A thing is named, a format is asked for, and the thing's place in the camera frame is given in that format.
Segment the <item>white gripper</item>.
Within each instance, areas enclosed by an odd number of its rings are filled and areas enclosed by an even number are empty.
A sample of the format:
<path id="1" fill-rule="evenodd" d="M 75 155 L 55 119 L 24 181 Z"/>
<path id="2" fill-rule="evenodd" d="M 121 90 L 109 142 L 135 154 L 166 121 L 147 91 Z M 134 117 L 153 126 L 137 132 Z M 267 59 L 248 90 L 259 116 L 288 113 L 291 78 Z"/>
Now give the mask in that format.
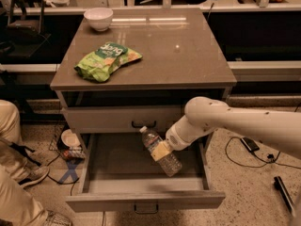
<path id="1" fill-rule="evenodd" d="M 151 154 L 151 157 L 155 161 L 159 161 L 163 157 L 172 153 L 172 149 L 175 151 L 181 151 L 181 150 L 187 148 L 188 146 L 189 146 L 189 143 L 184 141 L 178 135 L 178 133 L 176 131 L 176 126 L 172 125 L 166 131 L 166 140 L 160 141 L 150 154 Z"/>

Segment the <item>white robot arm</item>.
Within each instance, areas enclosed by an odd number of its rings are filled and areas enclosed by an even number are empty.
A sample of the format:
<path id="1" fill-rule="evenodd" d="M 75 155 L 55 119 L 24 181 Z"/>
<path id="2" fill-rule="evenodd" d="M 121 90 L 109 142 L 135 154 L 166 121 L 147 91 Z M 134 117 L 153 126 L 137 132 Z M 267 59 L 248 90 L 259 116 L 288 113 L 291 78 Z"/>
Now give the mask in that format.
<path id="1" fill-rule="evenodd" d="M 230 107 L 206 97 L 195 97 L 186 104 L 184 115 L 167 130 L 166 139 L 156 146 L 151 156 L 158 161 L 217 128 L 301 158 L 300 113 Z"/>

